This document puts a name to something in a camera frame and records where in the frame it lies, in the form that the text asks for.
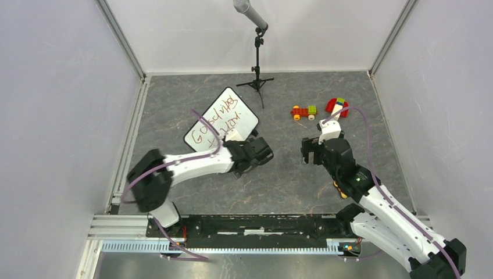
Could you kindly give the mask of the white whiteboard with red writing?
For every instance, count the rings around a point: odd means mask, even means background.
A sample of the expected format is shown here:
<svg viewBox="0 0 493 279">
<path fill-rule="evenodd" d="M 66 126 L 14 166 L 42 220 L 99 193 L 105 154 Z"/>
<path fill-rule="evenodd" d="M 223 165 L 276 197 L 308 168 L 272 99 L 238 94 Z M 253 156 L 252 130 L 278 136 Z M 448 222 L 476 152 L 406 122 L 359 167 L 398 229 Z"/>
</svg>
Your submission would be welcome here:
<svg viewBox="0 0 493 279">
<path fill-rule="evenodd" d="M 259 124 L 257 115 L 231 87 L 225 88 L 202 116 L 213 129 L 196 121 L 183 136 L 184 143 L 195 152 L 217 147 L 216 133 L 223 138 L 230 130 L 236 130 L 245 140 Z"/>
</svg>

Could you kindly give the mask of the yellow bone-shaped eraser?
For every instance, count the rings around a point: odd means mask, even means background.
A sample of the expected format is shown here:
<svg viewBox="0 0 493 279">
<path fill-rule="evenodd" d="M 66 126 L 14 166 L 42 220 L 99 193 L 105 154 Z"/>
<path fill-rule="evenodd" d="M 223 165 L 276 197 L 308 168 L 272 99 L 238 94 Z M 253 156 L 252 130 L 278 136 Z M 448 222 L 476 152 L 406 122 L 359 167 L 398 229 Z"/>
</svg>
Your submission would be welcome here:
<svg viewBox="0 0 493 279">
<path fill-rule="evenodd" d="M 342 189 L 338 186 L 338 184 L 334 181 L 333 182 L 333 186 L 334 188 L 338 191 L 340 197 L 342 199 L 346 199 L 348 196 L 342 191 Z"/>
</svg>

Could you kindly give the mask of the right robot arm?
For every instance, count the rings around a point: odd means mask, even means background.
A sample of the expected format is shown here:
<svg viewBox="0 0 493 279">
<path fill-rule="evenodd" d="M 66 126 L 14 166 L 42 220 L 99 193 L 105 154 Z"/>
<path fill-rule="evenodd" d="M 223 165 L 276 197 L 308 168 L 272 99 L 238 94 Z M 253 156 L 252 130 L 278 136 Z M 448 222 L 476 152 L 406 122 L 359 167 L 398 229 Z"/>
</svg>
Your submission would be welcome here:
<svg viewBox="0 0 493 279">
<path fill-rule="evenodd" d="M 340 210 L 335 222 L 343 237 L 361 237 L 395 259 L 411 278 L 461 278 L 466 271 L 465 245 L 445 239 L 406 210 L 369 169 L 356 163 L 349 142 L 342 138 L 319 143 L 303 138 L 303 161 L 323 166 L 340 192 L 353 203 Z"/>
</svg>

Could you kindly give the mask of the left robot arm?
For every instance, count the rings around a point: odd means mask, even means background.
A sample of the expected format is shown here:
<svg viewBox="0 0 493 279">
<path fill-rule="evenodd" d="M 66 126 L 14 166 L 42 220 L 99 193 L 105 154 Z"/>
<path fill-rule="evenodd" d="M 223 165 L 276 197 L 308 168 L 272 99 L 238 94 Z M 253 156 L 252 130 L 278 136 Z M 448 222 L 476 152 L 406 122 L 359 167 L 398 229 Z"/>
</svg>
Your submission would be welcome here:
<svg viewBox="0 0 493 279">
<path fill-rule="evenodd" d="M 273 157 L 262 137 L 221 140 L 216 148 L 183 155 L 162 155 L 160 150 L 152 149 L 129 171 L 124 193 L 131 192 L 138 210 L 156 219 L 167 236 L 175 237 L 181 233 L 183 222 L 168 199 L 173 186 L 210 174 L 232 173 L 239 178 Z"/>
</svg>

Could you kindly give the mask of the red toy block car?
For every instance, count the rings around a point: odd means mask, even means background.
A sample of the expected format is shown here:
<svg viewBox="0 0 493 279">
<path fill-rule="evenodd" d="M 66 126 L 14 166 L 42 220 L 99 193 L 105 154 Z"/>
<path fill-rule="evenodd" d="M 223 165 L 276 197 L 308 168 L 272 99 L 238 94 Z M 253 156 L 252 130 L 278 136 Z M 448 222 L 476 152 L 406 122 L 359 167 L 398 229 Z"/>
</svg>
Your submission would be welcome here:
<svg viewBox="0 0 493 279">
<path fill-rule="evenodd" d="M 307 118 L 309 121 L 314 121 L 318 110 L 315 106 L 308 106 L 307 108 L 300 108 L 299 106 L 293 106 L 290 111 L 292 118 L 295 121 L 299 121 L 301 118 Z"/>
</svg>

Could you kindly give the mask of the red white toy block figure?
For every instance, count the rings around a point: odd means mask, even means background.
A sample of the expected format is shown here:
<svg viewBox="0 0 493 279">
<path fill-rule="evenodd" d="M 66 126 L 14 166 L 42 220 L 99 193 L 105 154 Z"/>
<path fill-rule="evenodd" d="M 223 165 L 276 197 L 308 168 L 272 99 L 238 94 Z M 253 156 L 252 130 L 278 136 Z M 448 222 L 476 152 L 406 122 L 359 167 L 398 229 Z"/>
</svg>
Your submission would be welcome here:
<svg viewBox="0 0 493 279">
<path fill-rule="evenodd" d="M 325 111 L 330 113 L 331 116 L 334 115 L 333 120 L 338 121 L 339 118 L 346 118 L 348 111 L 346 110 L 339 114 L 337 114 L 337 112 L 348 106 L 349 104 L 344 98 L 332 98 L 327 102 Z"/>
</svg>

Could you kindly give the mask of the black microphone tripod stand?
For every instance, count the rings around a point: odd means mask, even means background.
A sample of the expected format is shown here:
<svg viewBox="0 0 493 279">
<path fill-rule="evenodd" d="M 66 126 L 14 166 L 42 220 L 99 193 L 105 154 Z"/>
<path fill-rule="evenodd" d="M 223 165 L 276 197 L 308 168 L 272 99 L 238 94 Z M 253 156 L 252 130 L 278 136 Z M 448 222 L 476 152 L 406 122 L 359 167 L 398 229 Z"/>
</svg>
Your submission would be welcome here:
<svg viewBox="0 0 493 279">
<path fill-rule="evenodd" d="M 255 41 L 254 41 L 254 46 L 255 46 L 255 50 L 256 50 L 256 53 L 255 53 L 256 64 L 251 67 L 251 71 L 253 73 L 255 73 L 255 78 L 252 81 L 250 81 L 250 82 L 241 83 L 241 84 L 236 84 L 235 85 L 236 87 L 249 86 L 249 87 L 253 88 L 257 92 L 257 94 L 259 95 L 262 109 L 265 108 L 265 103 L 264 103 L 263 95 L 262 95 L 262 87 L 268 81 L 273 81 L 274 80 L 274 78 L 262 79 L 260 77 L 260 55 L 259 55 L 259 50 L 260 50 L 260 47 L 264 44 L 263 37 L 264 37 L 267 29 L 268 29 L 268 26 L 266 26 L 265 28 L 257 27 L 255 29 L 256 37 L 255 37 Z"/>
</svg>

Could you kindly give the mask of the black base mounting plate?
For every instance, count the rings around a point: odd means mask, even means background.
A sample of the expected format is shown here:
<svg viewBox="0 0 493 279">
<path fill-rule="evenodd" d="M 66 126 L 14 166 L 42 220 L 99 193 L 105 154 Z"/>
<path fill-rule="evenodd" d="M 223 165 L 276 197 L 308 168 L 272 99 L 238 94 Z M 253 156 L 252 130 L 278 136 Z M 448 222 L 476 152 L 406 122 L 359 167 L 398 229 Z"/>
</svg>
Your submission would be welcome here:
<svg viewBox="0 0 493 279">
<path fill-rule="evenodd" d="M 190 214 L 165 232 L 195 249 L 322 248 L 328 239 L 363 239 L 334 214 Z"/>
</svg>

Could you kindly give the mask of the grey microphone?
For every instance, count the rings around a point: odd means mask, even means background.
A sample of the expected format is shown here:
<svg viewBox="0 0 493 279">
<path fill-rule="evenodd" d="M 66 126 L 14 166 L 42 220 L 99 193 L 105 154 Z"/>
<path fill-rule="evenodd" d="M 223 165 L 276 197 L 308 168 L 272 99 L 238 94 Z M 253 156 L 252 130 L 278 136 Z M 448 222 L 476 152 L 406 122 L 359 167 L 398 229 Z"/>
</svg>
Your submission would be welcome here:
<svg viewBox="0 0 493 279">
<path fill-rule="evenodd" d="M 267 22 L 255 10 L 249 0 L 233 0 L 233 6 L 238 13 L 247 17 L 257 28 L 261 30 L 268 28 Z"/>
</svg>

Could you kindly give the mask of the right corner aluminium post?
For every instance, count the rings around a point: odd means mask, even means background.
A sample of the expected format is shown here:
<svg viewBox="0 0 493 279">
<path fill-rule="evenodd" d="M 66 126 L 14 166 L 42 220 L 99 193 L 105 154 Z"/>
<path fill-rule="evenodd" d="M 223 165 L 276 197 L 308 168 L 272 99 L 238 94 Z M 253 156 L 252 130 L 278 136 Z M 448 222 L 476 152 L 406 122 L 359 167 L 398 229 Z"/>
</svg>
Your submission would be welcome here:
<svg viewBox="0 0 493 279">
<path fill-rule="evenodd" d="M 408 17 L 413 12 L 417 3 L 418 3 L 418 0 L 407 0 L 405 2 L 405 5 L 403 6 L 401 12 L 399 13 L 393 27 L 391 28 L 391 31 L 389 32 L 388 36 L 386 37 L 386 39 L 385 39 L 381 49 L 379 50 L 372 66 L 368 70 L 368 75 L 371 79 L 374 78 L 375 74 L 377 73 L 378 69 L 380 68 L 381 64 L 383 63 L 388 52 L 392 48 L 395 40 L 399 36 L 402 28 L 404 27 L 405 23 L 408 20 Z"/>
</svg>

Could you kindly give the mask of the corner aluminium post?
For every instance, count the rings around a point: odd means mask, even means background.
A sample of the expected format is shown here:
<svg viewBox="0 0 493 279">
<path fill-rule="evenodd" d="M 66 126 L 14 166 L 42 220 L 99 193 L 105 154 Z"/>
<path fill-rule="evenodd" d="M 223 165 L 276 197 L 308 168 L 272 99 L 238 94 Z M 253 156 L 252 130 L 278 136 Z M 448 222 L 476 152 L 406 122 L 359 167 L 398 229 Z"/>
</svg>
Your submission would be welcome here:
<svg viewBox="0 0 493 279">
<path fill-rule="evenodd" d="M 405 23 L 408 20 L 408 17 L 413 12 L 417 3 L 418 3 L 418 0 L 407 0 L 405 2 L 405 5 L 403 6 L 401 12 L 399 13 L 393 27 L 391 28 L 391 31 L 389 32 L 388 36 L 386 37 L 386 39 L 385 39 L 381 49 L 379 50 L 372 66 L 368 70 L 368 75 L 371 79 L 374 78 L 375 74 L 377 73 L 378 69 L 380 68 L 381 64 L 383 63 L 388 52 L 392 48 L 395 40 L 399 36 L 402 28 L 404 27 Z"/>
<path fill-rule="evenodd" d="M 134 53 L 128 39 L 124 35 L 123 29 L 121 28 L 115 14 L 113 13 L 109 3 L 107 0 L 96 0 L 95 1 L 99 6 L 105 20 L 107 21 L 113 35 L 116 37 L 119 45 L 121 46 L 123 52 L 125 53 L 128 61 L 133 67 L 135 73 L 140 77 L 140 79 L 144 80 L 147 77 L 146 72 L 143 70 L 140 62 L 137 59 L 136 54 Z"/>
</svg>

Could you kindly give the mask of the aluminium frame rail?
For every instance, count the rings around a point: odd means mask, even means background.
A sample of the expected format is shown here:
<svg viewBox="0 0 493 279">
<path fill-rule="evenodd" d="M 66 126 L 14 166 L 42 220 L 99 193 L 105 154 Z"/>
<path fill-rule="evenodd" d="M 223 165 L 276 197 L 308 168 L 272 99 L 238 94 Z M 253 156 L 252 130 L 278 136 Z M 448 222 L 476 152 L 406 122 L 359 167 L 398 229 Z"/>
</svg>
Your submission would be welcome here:
<svg viewBox="0 0 493 279">
<path fill-rule="evenodd" d="M 330 254 L 349 253 L 351 245 L 342 240 L 328 239 L 322 248 L 186 248 L 184 240 L 175 241 L 149 214 L 96 215 L 89 231 L 89 239 L 101 240 L 103 249 L 111 252 L 156 252 L 178 258 L 181 253 L 202 256 L 204 254 Z"/>
</svg>

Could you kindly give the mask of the left corner aluminium post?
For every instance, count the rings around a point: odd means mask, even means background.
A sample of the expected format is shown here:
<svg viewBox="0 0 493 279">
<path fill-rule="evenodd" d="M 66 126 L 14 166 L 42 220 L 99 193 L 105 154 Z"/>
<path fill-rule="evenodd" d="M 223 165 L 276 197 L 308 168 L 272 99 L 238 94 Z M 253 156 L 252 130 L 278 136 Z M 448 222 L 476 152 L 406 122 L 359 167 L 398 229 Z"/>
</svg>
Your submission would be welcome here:
<svg viewBox="0 0 493 279">
<path fill-rule="evenodd" d="M 99 6 L 105 20 L 107 21 L 113 35 L 116 37 L 119 45 L 121 46 L 123 52 L 125 53 L 128 61 L 133 67 L 135 73 L 140 77 L 140 79 L 144 80 L 147 77 L 146 72 L 143 70 L 140 62 L 137 59 L 136 54 L 134 53 L 128 39 L 124 35 L 123 29 L 121 28 L 115 14 L 113 13 L 109 3 L 107 0 L 96 0 L 95 1 Z"/>
</svg>

